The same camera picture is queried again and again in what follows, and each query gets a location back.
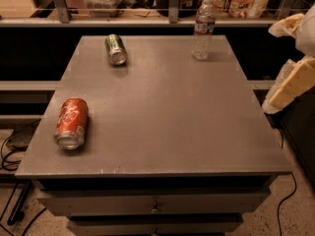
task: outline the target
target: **gray tabletop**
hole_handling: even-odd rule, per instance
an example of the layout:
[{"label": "gray tabletop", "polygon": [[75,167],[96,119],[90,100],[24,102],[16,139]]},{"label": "gray tabletop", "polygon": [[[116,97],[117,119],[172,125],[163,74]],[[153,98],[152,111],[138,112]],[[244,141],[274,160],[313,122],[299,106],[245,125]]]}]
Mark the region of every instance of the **gray tabletop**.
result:
[{"label": "gray tabletop", "polygon": [[[122,36],[125,66],[105,36],[83,36],[16,173],[19,178],[286,173],[290,165],[224,36],[208,61],[193,36]],[[90,108],[86,143],[53,142],[69,97]]]}]

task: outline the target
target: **table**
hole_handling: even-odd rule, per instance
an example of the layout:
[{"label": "table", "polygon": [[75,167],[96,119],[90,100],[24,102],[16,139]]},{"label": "table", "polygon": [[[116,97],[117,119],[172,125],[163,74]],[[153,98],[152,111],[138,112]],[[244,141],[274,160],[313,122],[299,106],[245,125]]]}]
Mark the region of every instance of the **table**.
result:
[{"label": "table", "polygon": [[[16,176],[76,235],[234,230],[291,167],[226,38],[204,62],[194,36],[122,39],[114,67],[105,36],[82,37]],[[86,143],[66,151],[52,136],[71,96],[90,115]]]}]

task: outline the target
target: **floor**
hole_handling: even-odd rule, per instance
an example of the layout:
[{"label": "floor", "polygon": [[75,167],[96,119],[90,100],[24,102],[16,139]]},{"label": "floor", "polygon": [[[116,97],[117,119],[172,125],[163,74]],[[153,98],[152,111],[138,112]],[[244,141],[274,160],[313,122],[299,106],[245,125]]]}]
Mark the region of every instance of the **floor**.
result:
[{"label": "floor", "polygon": [[[299,235],[314,235],[315,231],[315,191],[310,185],[310,182],[301,168],[294,152],[291,150],[288,141],[284,139],[278,130],[275,131],[275,139],[283,144],[283,151],[287,159],[293,166],[293,175],[296,179],[296,192],[287,199],[280,208],[280,222],[283,236],[299,236]],[[0,130],[0,142],[12,132],[12,130]],[[0,184],[0,212],[5,209],[12,190],[12,183]],[[28,198],[23,206],[25,217],[22,221],[17,221],[14,225],[8,225],[7,220],[11,210],[22,190],[20,184],[10,201],[9,206],[1,219],[1,225],[9,232],[6,232],[0,227],[1,236],[74,236],[66,228],[67,218],[55,217],[48,210],[44,211],[37,220],[31,225],[27,233],[26,227],[36,217],[36,215],[44,208],[36,199],[37,189],[31,189]],[[291,175],[280,176],[272,184],[272,194],[258,207],[255,212],[245,213],[243,215],[244,223],[241,224],[235,231],[226,233],[225,236],[267,236],[281,235],[278,224],[278,205],[294,190],[294,180]]]}]

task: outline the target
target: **clear water bottle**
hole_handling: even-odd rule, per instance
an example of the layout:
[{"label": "clear water bottle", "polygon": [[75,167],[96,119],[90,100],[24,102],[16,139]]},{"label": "clear water bottle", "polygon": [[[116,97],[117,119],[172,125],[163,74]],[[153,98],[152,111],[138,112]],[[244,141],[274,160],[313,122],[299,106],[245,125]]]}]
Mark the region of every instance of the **clear water bottle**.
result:
[{"label": "clear water bottle", "polygon": [[192,54],[198,60],[208,59],[215,23],[216,11],[213,5],[204,2],[197,11],[194,28],[195,42]]}]

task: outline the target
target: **soda can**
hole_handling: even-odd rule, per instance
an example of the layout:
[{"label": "soda can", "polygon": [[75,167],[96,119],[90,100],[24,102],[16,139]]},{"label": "soda can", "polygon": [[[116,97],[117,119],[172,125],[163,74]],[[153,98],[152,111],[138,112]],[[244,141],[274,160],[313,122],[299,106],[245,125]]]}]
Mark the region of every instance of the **soda can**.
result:
[{"label": "soda can", "polygon": [[127,52],[119,35],[110,34],[105,40],[105,46],[110,64],[119,66],[127,61]]},{"label": "soda can", "polygon": [[85,142],[89,108],[81,98],[69,98],[61,106],[54,142],[64,149],[75,149]]}]

